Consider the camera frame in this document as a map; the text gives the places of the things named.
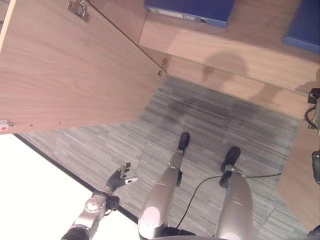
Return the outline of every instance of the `metal hinge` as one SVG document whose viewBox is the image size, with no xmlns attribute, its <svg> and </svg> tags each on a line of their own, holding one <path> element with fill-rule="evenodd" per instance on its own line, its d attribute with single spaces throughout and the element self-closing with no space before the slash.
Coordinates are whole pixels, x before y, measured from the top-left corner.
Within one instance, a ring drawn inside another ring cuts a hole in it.
<svg viewBox="0 0 320 240">
<path fill-rule="evenodd" d="M 157 74 L 159 76 L 162 76 L 162 74 L 164 73 L 166 67 L 167 67 L 167 64 L 168 64 L 168 58 L 164 58 L 162 60 L 162 65 L 161 65 L 161 69 L 157 72 Z"/>
<path fill-rule="evenodd" d="M 89 2 L 86 0 L 76 0 L 75 2 L 69 1 L 66 9 L 87 23 L 90 19 L 90 15 L 87 13 L 88 4 Z"/>
</svg>

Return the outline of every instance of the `black cable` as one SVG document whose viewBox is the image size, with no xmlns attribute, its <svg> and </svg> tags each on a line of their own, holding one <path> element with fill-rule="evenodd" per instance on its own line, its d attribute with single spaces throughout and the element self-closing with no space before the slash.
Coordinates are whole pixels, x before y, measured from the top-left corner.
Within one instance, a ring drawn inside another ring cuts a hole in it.
<svg viewBox="0 0 320 240">
<path fill-rule="evenodd" d="M 305 114 L 304 114 L 304 120 L 305 120 L 313 129 L 318 130 L 317 126 L 309 119 L 309 116 L 308 116 L 308 114 L 309 114 L 310 112 L 312 112 L 313 110 L 315 110 L 315 109 L 316 109 L 316 105 L 314 105 L 313 107 L 309 108 L 309 109 L 305 112 Z"/>
<path fill-rule="evenodd" d="M 203 184 L 205 181 L 207 181 L 207 180 L 209 180 L 209 179 L 215 179 L 215 178 L 221 178 L 221 176 L 208 177 L 208 178 L 206 178 L 205 180 L 203 180 L 202 182 L 200 182 L 200 184 L 196 187 L 196 189 L 194 190 L 194 193 L 193 193 L 193 195 L 192 195 L 192 197 L 191 197 L 191 199 L 190 199 L 190 201 L 189 201 L 188 206 L 186 207 L 186 210 L 185 210 L 185 212 L 184 212 L 184 214 L 183 214 L 183 216 L 182 216 L 182 218 L 181 218 L 178 226 L 176 226 L 176 229 L 179 228 L 179 226 L 180 226 L 180 224 L 182 223 L 183 219 L 184 219 L 185 216 L 187 215 L 187 212 L 188 212 L 188 210 L 189 210 L 189 207 L 190 207 L 190 205 L 191 205 L 191 202 L 192 202 L 192 200 L 194 199 L 194 196 L 196 195 L 196 192 L 197 192 L 198 188 L 201 186 L 201 184 Z"/>
<path fill-rule="evenodd" d="M 277 173 L 277 174 L 272 174 L 272 175 L 264 175 L 264 176 L 246 176 L 245 178 L 246 178 L 246 179 L 270 178 L 270 177 L 279 176 L 279 175 L 281 175 L 281 174 L 282 174 L 282 172 Z M 221 177 L 222 177 L 222 176 L 211 176 L 211 177 L 208 177 L 208 178 L 206 178 L 205 180 L 203 180 L 202 182 L 199 183 L 199 185 L 196 187 L 196 189 L 195 189 L 194 192 L 193 192 L 193 195 L 192 195 L 192 197 L 191 197 L 191 199 L 190 199 L 190 201 L 189 201 L 188 206 L 186 207 L 186 210 L 185 210 L 185 212 L 184 212 L 184 214 L 183 214 L 180 222 L 179 222 L 178 225 L 175 227 L 176 229 L 179 228 L 180 224 L 182 223 L 182 221 L 184 220 L 185 216 L 187 215 L 187 212 L 188 212 L 188 210 L 189 210 L 189 208 L 190 208 L 191 202 L 192 202 L 192 200 L 194 199 L 194 197 L 195 197 L 195 195 L 196 195 L 196 192 L 197 192 L 198 188 L 201 186 L 201 184 L 203 184 L 205 181 L 208 181 L 208 180 L 210 180 L 210 179 L 221 178 Z"/>
<path fill-rule="evenodd" d="M 282 172 L 272 175 L 265 175 L 265 176 L 246 176 L 245 179 L 261 179 L 261 178 L 270 178 L 275 176 L 280 176 Z"/>
</svg>

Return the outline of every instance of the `wooden shelf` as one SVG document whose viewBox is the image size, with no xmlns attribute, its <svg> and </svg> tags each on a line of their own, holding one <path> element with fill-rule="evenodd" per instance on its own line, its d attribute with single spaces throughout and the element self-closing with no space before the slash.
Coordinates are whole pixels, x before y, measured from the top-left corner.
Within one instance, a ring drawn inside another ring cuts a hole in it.
<svg viewBox="0 0 320 240">
<path fill-rule="evenodd" d="M 314 179 L 311 158 L 319 145 L 317 131 L 308 129 L 302 120 L 278 184 L 279 195 L 308 231 L 320 223 L 320 187 Z"/>
<path fill-rule="evenodd" d="M 316 86 L 319 55 L 282 43 L 300 0 L 238 0 L 227 28 L 149 12 L 139 44 L 292 92 Z"/>
<path fill-rule="evenodd" d="M 169 75 L 298 119 L 303 119 L 309 108 L 307 97 L 302 94 L 175 56 L 171 58 L 167 72 Z"/>
</svg>

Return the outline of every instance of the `floor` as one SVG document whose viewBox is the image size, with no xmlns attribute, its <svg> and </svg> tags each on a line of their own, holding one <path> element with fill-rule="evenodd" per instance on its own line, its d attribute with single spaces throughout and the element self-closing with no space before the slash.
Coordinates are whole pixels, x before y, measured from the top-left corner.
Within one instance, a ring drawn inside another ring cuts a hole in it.
<svg viewBox="0 0 320 240">
<path fill-rule="evenodd" d="M 197 185 L 220 176 L 232 146 L 241 149 L 237 166 L 248 176 L 283 170 L 297 119 L 169 77 L 135 122 L 21 134 L 44 153 L 96 188 L 105 185 L 119 165 L 131 162 L 129 176 L 140 180 L 115 193 L 121 205 L 139 215 L 147 194 L 166 169 L 182 132 L 191 139 L 181 166 L 182 182 L 168 225 L 180 221 Z M 307 231 L 277 194 L 280 176 L 248 179 L 254 204 L 254 240 L 302 239 Z M 180 228 L 202 236 L 215 232 L 225 189 L 219 179 L 198 190 Z"/>
</svg>

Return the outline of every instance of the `wooden cabinet door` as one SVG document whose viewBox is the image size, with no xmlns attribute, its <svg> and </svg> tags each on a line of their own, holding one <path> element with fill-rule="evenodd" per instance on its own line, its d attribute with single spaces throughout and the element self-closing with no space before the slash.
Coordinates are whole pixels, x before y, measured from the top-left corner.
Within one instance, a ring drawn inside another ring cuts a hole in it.
<svg viewBox="0 0 320 240">
<path fill-rule="evenodd" d="M 163 82 L 159 66 L 90 5 L 11 0 L 0 35 L 0 133 L 137 119 Z"/>
</svg>

